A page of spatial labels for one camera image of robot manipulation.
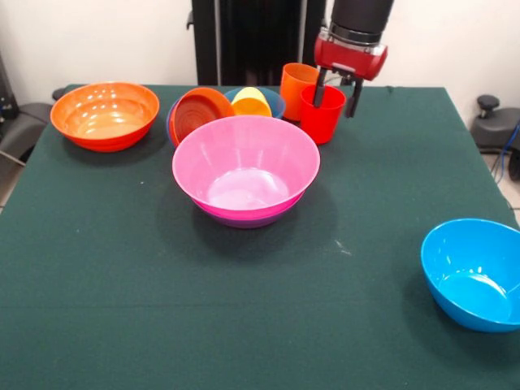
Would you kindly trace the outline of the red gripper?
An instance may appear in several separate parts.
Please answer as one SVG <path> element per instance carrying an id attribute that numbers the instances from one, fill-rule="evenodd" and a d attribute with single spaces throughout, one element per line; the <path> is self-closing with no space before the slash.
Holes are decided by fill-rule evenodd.
<path id="1" fill-rule="evenodd" d="M 327 70 L 348 72 L 361 78 L 344 79 L 344 85 L 352 88 L 344 115 L 346 118 L 353 118 L 362 93 L 363 80 L 372 81 L 380 73 L 387 56 L 386 45 L 354 45 L 336 39 L 326 29 L 322 29 L 314 45 L 314 60 L 320 68 L 313 106 L 319 108 L 322 105 Z"/>

